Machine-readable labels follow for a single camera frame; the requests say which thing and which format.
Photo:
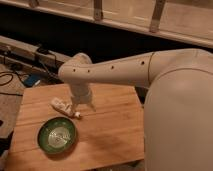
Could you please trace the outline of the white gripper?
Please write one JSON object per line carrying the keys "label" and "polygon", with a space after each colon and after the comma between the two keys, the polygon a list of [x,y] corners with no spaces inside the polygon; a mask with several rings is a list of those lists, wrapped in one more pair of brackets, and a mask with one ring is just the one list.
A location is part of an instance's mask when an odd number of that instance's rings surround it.
{"label": "white gripper", "polygon": [[96,111],[95,105],[92,102],[92,91],[88,84],[71,84],[71,100],[74,104],[70,104],[70,114],[76,112],[75,104],[87,104],[93,111]]}

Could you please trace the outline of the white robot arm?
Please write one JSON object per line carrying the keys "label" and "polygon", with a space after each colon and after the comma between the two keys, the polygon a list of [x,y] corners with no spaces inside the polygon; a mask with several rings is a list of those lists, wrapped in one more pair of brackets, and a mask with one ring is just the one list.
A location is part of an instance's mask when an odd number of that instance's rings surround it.
{"label": "white robot arm", "polygon": [[62,64],[72,103],[92,101],[91,83],[142,87],[145,171],[213,171],[213,53],[154,51],[93,63],[78,53]]}

